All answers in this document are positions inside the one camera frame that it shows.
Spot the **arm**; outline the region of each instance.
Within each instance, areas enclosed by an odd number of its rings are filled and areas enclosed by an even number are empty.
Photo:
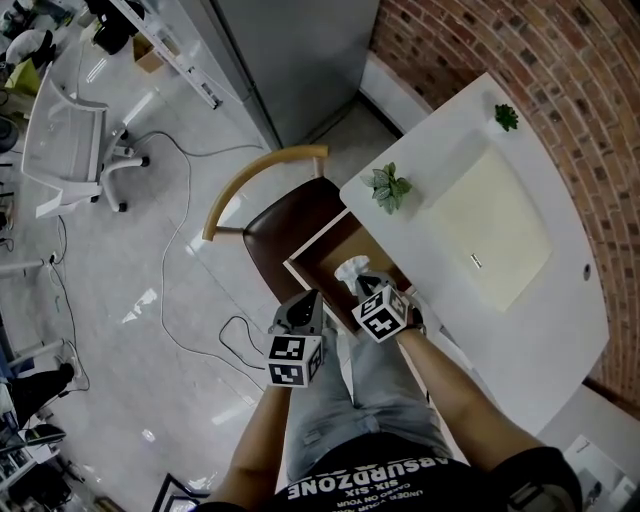
[[[420,331],[403,331],[397,340],[473,466],[490,471],[513,455],[543,446],[502,414],[475,382]]]
[[[244,430],[222,484],[208,501],[256,510],[275,493],[291,388],[269,386]]]

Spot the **white office chair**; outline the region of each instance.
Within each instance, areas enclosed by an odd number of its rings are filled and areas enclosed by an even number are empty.
[[[111,173],[146,167],[148,157],[133,157],[122,140],[124,125],[105,133],[108,105],[72,98],[55,83],[51,64],[33,105],[27,128],[22,172],[57,191],[36,208],[36,218],[64,215],[82,202],[95,202],[102,192],[114,212],[127,210],[115,196]]]

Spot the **chair backrest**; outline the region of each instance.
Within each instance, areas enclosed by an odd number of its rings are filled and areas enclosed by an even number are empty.
[[[56,80],[55,64],[47,68],[33,105],[22,172],[64,190],[67,183],[97,180],[107,105],[71,98]]]
[[[204,226],[202,239],[208,241],[213,240],[213,236],[218,230],[218,220],[220,220],[220,215],[222,215],[227,203],[231,201],[242,185],[259,172],[279,163],[313,158],[316,163],[316,176],[319,177],[322,176],[323,161],[327,156],[329,156],[329,146],[292,146],[290,148],[273,151],[253,161],[236,174],[224,189],[222,189],[222,192],[218,194],[209,211],[209,217]]]

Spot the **floor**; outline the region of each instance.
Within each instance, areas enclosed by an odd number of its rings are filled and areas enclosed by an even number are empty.
[[[237,128],[224,105],[212,111],[168,70],[145,75],[132,67],[130,52],[118,55],[120,61],[100,64],[101,53],[87,44],[81,55],[67,57],[70,69],[80,69],[80,96],[108,103],[110,121],[137,112],[130,116],[132,139],[164,130],[192,152],[256,143]],[[356,104],[319,140],[331,150],[328,177],[342,185],[394,141]],[[162,330],[161,258],[184,215],[188,169],[182,154],[162,136],[149,140],[143,151],[150,167],[117,178],[128,212],[115,214],[101,200],[65,217],[69,247],[61,268],[91,390],[51,405],[67,432],[64,455],[92,487],[128,512],[149,510],[167,472],[196,488],[215,486],[261,395],[223,363],[180,350]],[[264,152],[244,148],[190,158],[189,214],[166,258],[167,329],[180,343],[229,360],[232,356],[217,339],[225,321],[244,316],[260,343],[278,303],[241,243],[203,243],[200,235],[221,187]],[[292,164],[256,177],[230,203],[224,224],[242,226],[311,176],[310,164]],[[46,191],[21,177],[17,171],[3,176],[13,181],[19,201],[15,251],[0,251],[0,263],[60,251],[58,221],[34,218]],[[40,269],[26,278],[0,281],[0,308],[16,348],[71,338],[69,312],[53,277]],[[259,362],[243,329],[233,322],[225,340]],[[54,362],[42,357],[37,365],[49,369]],[[260,371],[249,371],[258,383],[265,382]]]

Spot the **black t-shirt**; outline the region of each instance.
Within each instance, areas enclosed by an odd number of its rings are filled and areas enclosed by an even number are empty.
[[[311,474],[276,494],[264,510],[518,510],[578,512],[580,484],[555,448],[534,448],[484,473],[393,434],[367,434],[323,457]],[[197,512],[241,512],[206,503]]]

